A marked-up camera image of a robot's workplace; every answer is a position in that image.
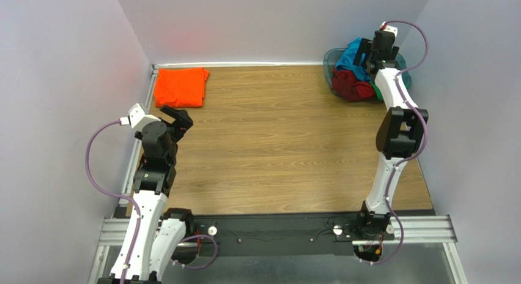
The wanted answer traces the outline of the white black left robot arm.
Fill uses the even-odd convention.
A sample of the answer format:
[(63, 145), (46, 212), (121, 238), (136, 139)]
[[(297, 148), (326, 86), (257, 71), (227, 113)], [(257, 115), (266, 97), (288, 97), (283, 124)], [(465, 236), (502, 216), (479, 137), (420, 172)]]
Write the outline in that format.
[(193, 125), (187, 111), (168, 106), (161, 112), (167, 122), (133, 105), (120, 124), (130, 125), (141, 141), (143, 153), (133, 178), (133, 209), (116, 262), (97, 283), (161, 283), (180, 241), (193, 231), (189, 209), (165, 209), (176, 176), (177, 143)]

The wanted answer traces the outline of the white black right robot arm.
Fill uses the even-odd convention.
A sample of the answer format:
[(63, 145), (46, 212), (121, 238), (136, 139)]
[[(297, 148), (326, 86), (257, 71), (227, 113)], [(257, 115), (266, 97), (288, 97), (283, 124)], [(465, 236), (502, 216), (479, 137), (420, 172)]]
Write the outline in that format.
[(394, 44), (396, 36), (397, 28), (380, 28), (371, 40), (361, 40), (353, 61), (372, 78), (387, 109), (375, 138), (379, 164), (374, 183), (350, 227), (350, 233), (360, 239), (372, 239), (387, 231), (400, 175), (420, 149), (423, 125), (429, 117), (425, 109), (417, 107), (405, 88), (396, 60), (399, 51)]

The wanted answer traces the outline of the folded orange t shirt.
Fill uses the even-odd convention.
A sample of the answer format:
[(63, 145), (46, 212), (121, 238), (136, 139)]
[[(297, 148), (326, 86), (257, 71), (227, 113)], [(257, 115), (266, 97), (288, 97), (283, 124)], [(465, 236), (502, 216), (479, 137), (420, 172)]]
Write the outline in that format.
[(199, 108), (205, 98), (205, 84), (210, 72), (202, 67), (159, 69), (153, 96), (155, 107)]

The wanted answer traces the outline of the dark red t shirt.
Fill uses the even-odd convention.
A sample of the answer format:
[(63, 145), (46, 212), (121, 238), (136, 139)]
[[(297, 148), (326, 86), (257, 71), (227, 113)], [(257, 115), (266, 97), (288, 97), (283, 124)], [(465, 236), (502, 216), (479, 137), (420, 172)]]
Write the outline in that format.
[(350, 102), (374, 100), (376, 93), (370, 82), (359, 80), (350, 70), (333, 69), (332, 89), (340, 97)]

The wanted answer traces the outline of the translucent teal plastic bin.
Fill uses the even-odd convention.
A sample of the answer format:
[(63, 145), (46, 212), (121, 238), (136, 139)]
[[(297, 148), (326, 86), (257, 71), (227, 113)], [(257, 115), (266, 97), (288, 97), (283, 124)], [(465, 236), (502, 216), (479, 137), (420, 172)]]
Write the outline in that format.
[(352, 64), (355, 54), (358, 49), (358, 44), (354, 43), (352, 47), (348, 48), (334, 48), (329, 50), (323, 59), (323, 73), (326, 79), (327, 84), (329, 85), (330, 91), (333, 95), (340, 97), (334, 90), (332, 89), (331, 83), (331, 75), (334, 68), (336, 70), (350, 70), (355, 76), (361, 81), (370, 82), (372, 87), (376, 86), (371, 77), (367, 75), (365, 70), (361, 66), (354, 66)]

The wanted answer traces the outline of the green t shirt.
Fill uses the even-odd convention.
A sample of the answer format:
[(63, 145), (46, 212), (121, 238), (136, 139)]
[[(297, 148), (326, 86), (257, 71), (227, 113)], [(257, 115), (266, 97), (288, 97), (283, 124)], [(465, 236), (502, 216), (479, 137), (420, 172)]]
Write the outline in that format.
[(383, 95), (382, 95), (380, 89), (379, 89), (377, 86), (374, 86), (373, 88), (374, 88), (374, 90), (375, 90), (375, 93), (376, 93), (377, 98), (378, 98), (379, 100), (383, 101)]

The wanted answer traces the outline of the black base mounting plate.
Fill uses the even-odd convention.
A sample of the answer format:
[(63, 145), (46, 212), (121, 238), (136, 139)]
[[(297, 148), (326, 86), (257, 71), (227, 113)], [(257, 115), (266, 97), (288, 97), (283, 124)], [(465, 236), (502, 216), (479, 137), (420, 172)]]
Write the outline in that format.
[(179, 245), (171, 258), (183, 261), (194, 258), (196, 252), (206, 257), (215, 253), (219, 257), (362, 255), (369, 260), (376, 258), (379, 242), (399, 242), (397, 223), (390, 232), (355, 212), (193, 215), (176, 209), (166, 218), (181, 219), (187, 236), (203, 234), (215, 240), (204, 239), (199, 247), (194, 239)]

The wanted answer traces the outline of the aluminium left side rail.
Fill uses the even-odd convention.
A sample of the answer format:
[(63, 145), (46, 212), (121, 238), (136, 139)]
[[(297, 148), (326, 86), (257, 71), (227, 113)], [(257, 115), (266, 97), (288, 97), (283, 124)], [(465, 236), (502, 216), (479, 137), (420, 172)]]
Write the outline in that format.
[[(148, 110), (150, 109), (150, 104), (152, 103), (152, 99), (153, 99), (153, 90), (154, 90), (155, 82), (157, 79), (157, 71), (158, 71), (158, 69), (156, 68), (156, 65), (152, 64), (149, 87), (147, 90), (145, 101), (143, 103), (144, 107)], [(133, 176), (135, 175), (136, 167), (138, 166), (140, 150), (141, 150), (141, 142), (139, 140), (135, 139), (134, 143), (133, 143), (129, 163), (127, 166), (127, 170), (125, 172), (125, 177), (124, 177), (124, 181), (122, 184), (122, 188), (120, 191), (121, 195), (130, 196), (130, 194), (131, 194), (132, 185), (133, 185)]]

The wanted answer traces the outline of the aluminium front frame rail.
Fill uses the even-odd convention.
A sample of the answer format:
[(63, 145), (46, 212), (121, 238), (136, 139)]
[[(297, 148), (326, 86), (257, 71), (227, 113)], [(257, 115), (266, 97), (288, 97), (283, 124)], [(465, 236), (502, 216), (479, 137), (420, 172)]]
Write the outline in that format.
[[(405, 243), (456, 243), (456, 232), (449, 215), (401, 216)], [(121, 246), (129, 219), (104, 219), (99, 246)]]

